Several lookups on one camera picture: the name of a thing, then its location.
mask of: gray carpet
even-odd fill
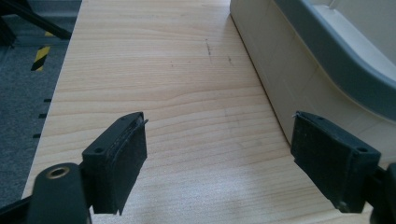
[[[70,14],[47,19],[68,31],[76,22]],[[0,207],[21,198],[68,43],[55,40],[43,71],[31,71],[45,32],[16,16],[5,21],[22,38],[15,48],[0,47]]]

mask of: black bracket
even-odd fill
[[[396,163],[384,171],[373,147],[322,117],[297,112],[291,154],[342,213],[361,213],[367,201],[371,223],[395,223]]]
[[[26,21],[29,21],[61,39],[70,39],[72,36],[72,33],[35,14],[32,9],[30,9],[29,4],[26,1],[20,1],[18,3],[17,1],[12,0],[0,0],[0,8],[0,13],[2,13],[2,15],[16,14]],[[9,27],[3,21],[0,21],[0,25],[2,27],[2,30],[0,30],[0,43],[12,46],[12,43],[15,40],[15,35],[12,34]]]
[[[143,113],[115,121],[82,153],[83,162],[42,171],[32,196],[0,210],[1,223],[91,223],[95,214],[122,213],[147,158]]]

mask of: wooden board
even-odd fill
[[[148,159],[123,216],[93,223],[367,223],[294,164],[229,4],[83,1],[24,195],[143,111]]]

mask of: pencil mark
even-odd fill
[[[205,39],[205,41],[206,41],[207,55],[209,55],[210,62],[212,63],[212,51],[211,51],[212,49],[210,48],[209,43],[207,43],[207,39]]]
[[[230,56],[228,56],[228,62],[233,66],[233,61],[231,60]]]

